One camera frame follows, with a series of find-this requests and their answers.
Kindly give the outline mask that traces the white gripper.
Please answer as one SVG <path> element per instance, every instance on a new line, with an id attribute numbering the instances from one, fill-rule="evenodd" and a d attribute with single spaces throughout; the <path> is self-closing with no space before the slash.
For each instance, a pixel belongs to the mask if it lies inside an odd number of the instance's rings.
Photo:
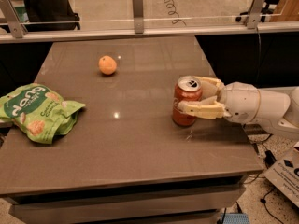
<path id="1" fill-rule="evenodd" d="M 198 77 L 202 86 L 201 101 L 180 101 L 178 110 L 186 115 L 201 119 L 225 117 L 234 123 L 245 124 L 255 117 L 260 93 L 251 84 L 234 82 L 224 87 L 223 82 L 214 77 Z"/>

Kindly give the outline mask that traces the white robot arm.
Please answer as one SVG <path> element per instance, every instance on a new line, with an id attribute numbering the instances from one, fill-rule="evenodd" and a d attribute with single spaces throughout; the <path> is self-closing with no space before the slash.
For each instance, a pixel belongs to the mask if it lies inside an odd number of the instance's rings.
<path id="1" fill-rule="evenodd" d="M 266 132 L 299 139 L 298 89 L 258 89 L 251 84 L 228 85 L 212 77 L 184 76 L 175 86 L 174 116 L 186 125 L 195 119 L 221 119 L 258 124 Z"/>

